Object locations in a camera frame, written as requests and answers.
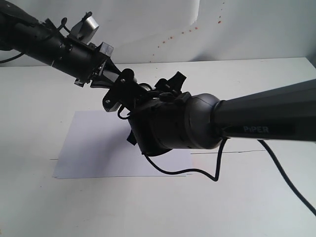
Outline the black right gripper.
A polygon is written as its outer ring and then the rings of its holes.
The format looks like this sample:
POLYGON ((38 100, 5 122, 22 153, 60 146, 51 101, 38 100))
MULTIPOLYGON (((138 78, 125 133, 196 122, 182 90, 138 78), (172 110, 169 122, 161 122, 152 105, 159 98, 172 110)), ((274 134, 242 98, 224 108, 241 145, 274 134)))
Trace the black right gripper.
POLYGON ((190 93, 182 92, 186 76, 177 72, 170 79, 160 79, 155 88, 134 101, 124 119, 130 123, 185 123, 188 119, 187 103, 190 93))

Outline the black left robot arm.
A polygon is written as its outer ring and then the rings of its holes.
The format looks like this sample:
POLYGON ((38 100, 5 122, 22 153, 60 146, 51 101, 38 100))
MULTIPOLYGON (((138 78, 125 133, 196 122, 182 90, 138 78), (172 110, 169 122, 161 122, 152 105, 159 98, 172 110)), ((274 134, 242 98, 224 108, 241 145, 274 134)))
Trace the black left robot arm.
POLYGON ((88 12, 67 30, 67 18, 56 27, 50 19, 40 22, 15 4, 0 2, 0 49, 19 52, 13 59, 27 55, 76 79, 75 84, 89 83, 93 88, 110 88, 120 74, 111 60, 113 47, 91 43, 99 25, 88 12))

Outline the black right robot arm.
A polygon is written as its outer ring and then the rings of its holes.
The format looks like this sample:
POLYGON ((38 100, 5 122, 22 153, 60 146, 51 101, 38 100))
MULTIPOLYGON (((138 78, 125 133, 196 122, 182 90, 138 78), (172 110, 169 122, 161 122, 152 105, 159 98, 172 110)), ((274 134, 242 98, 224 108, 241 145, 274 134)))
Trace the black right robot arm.
POLYGON ((130 111, 128 142, 150 157, 173 149, 214 149, 226 138, 316 139, 316 82, 309 80, 231 100, 182 92, 185 76, 160 79, 130 111))

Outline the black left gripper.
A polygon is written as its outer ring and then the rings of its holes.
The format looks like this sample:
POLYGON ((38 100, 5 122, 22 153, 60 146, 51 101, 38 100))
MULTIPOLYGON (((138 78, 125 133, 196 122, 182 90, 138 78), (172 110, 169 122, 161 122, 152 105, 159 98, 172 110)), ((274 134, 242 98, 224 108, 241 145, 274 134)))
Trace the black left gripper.
POLYGON ((90 84, 91 88, 111 88, 121 71, 111 60, 113 47, 103 42, 92 51, 87 69, 74 82, 83 87, 90 84))

